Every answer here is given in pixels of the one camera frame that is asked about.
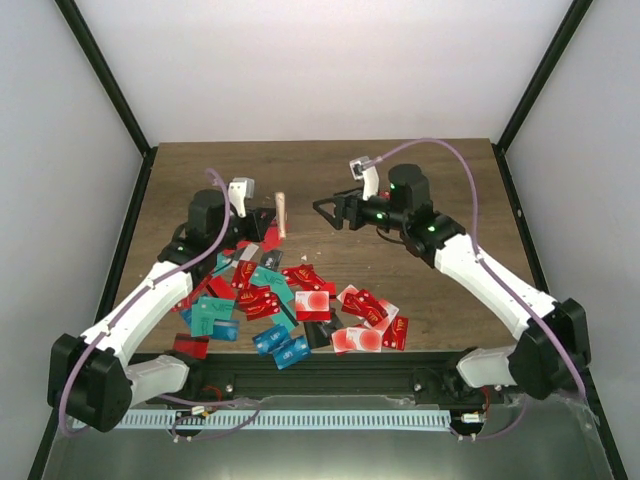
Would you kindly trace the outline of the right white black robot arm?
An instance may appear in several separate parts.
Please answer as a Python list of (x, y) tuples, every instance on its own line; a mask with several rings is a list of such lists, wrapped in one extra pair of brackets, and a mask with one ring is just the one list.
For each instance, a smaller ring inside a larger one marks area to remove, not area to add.
[(415, 164), (388, 172), (382, 195), (373, 160), (350, 162), (361, 187), (316, 200), (313, 208), (336, 230), (367, 225), (395, 231), (414, 257), (464, 287), (507, 328), (515, 343), (469, 350), (444, 378), (447, 396), (465, 403), (481, 387), (518, 387), (537, 400), (564, 390), (585, 395), (582, 372), (591, 359), (586, 312), (575, 300), (559, 301), (505, 268), (451, 217), (433, 207), (430, 184)]

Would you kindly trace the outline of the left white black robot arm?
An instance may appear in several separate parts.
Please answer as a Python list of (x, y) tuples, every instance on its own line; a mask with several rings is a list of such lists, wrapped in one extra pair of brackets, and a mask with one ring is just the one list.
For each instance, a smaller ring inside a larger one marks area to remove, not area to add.
[(272, 207), (250, 208), (248, 197), (238, 181), (196, 192), (186, 222), (141, 283), (81, 335), (63, 334), (54, 342), (47, 401), (64, 434), (74, 433), (71, 419), (109, 432), (140, 403), (169, 396), (191, 404), (203, 395), (199, 360), (175, 350), (143, 363), (131, 359), (159, 321), (214, 270), (219, 253), (263, 241), (271, 225), (285, 226), (282, 194)]

